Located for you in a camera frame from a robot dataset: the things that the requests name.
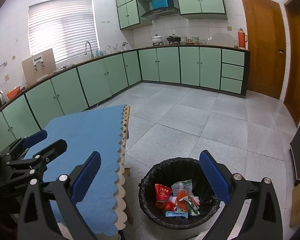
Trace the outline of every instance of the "window blind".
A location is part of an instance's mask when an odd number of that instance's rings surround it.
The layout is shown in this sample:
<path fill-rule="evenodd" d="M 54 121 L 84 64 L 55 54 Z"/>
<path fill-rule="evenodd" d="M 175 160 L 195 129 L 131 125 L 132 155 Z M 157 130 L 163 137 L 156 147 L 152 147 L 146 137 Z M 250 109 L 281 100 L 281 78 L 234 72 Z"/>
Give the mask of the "window blind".
<path fill-rule="evenodd" d="M 93 0 L 53 0 L 29 7 L 31 55 L 52 48 L 60 62 L 83 54 L 86 41 L 98 49 Z"/>

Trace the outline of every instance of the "gray floor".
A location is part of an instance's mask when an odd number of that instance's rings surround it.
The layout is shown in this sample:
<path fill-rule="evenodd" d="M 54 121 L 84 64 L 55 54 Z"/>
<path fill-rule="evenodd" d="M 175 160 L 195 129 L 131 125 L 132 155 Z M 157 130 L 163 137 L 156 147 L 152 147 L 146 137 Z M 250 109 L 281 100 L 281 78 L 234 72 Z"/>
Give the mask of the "gray floor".
<path fill-rule="evenodd" d="M 249 180 L 269 177 L 277 192 L 284 239 L 289 228 L 293 172 L 289 143 L 296 126 L 277 99 L 251 91 L 246 99 L 161 84 L 142 83 L 99 106 L 131 106 L 125 166 L 127 200 L 134 224 L 124 229 L 128 240 L 189 239 L 211 227 L 220 214 L 200 227 L 174 231 L 149 220 L 138 202 L 138 184 L 156 163 L 175 157 L 198 158 L 209 150 L 217 162 Z M 249 202 L 244 204 L 242 223 Z"/>

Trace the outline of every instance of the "trash can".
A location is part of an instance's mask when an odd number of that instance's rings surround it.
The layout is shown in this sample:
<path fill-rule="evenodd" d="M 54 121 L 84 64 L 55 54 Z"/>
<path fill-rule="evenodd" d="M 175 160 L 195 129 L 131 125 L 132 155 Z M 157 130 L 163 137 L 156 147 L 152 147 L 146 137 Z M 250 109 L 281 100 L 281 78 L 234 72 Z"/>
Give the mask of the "trash can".
<path fill-rule="evenodd" d="M 192 193 L 199 197 L 199 216 L 165 217 L 156 206 L 154 185 L 171 187 L 178 181 L 192 179 Z M 154 165 L 139 184 L 139 204 L 143 212 L 155 223 L 170 229 L 195 228 L 208 221 L 220 208 L 207 178 L 200 168 L 199 161 L 192 158 L 174 158 Z"/>

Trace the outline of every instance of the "metal screw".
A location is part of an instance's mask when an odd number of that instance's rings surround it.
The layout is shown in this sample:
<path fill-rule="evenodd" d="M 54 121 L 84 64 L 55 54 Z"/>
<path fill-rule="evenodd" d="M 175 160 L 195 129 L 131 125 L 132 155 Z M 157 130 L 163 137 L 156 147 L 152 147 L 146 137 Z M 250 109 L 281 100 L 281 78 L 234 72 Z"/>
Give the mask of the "metal screw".
<path fill-rule="evenodd" d="M 68 179 L 68 176 L 67 175 L 61 175 L 60 177 L 59 177 L 59 180 L 60 181 L 66 181 Z"/>
<path fill-rule="evenodd" d="M 35 184 L 37 184 L 37 182 L 38 182 L 37 179 L 31 179 L 30 184 L 35 185 Z"/>
<path fill-rule="evenodd" d="M 270 183 L 271 183 L 271 179 L 269 179 L 269 178 L 264 178 L 264 182 L 265 182 L 266 184 L 270 184 Z"/>
<path fill-rule="evenodd" d="M 238 174 L 238 173 L 234 174 L 233 177 L 236 180 L 241 180 L 242 179 L 242 176 L 240 174 Z"/>

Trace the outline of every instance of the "blue box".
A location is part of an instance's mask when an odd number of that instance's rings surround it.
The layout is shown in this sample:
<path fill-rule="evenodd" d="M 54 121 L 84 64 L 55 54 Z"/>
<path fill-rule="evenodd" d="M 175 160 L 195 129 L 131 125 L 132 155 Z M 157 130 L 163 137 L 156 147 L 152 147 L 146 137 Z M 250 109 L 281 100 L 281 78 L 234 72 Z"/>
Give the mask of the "blue box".
<path fill-rule="evenodd" d="M 151 0 L 153 9 L 174 7 L 173 0 Z"/>

